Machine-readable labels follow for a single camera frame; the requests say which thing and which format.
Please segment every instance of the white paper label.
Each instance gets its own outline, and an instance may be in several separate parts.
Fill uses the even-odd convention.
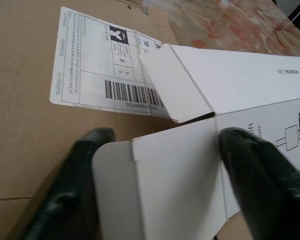
[[[162,43],[136,30],[61,8],[50,101],[119,113],[168,116],[139,55]]]

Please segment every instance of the white cardboard box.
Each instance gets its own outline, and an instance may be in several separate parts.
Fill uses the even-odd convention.
[[[193,123],[97,151],[105,240],[211,240],[239,211],[219,157],[224,128],[272,142],[300,170],[300,57],[164,44],[141,62],[170,117]]]

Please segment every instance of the marble surface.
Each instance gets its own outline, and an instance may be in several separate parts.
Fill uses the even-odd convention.
[[[271,0],[176,0],[169,24],[179,45],[300,56],[300,31]]]

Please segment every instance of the cardboard box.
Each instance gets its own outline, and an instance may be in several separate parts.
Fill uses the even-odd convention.
[[[170,117],[188,124],[97,151],[106,239],[212,239],[239,211],[219,157],[224,128],[272,142],[300,170],[300,57],[165,44],[140,59]]]
[[[169,119],[49,102],[62,6],[168,43],[166,22],[142,6],[114,0],[0,1],[0,240],[72,144],[98,127],[125,141],[174,126]]]

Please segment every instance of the barcode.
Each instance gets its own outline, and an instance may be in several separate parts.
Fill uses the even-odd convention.
[[[159,94],[153,88],[105,80],[105,97],[139,104],[163,107]]]

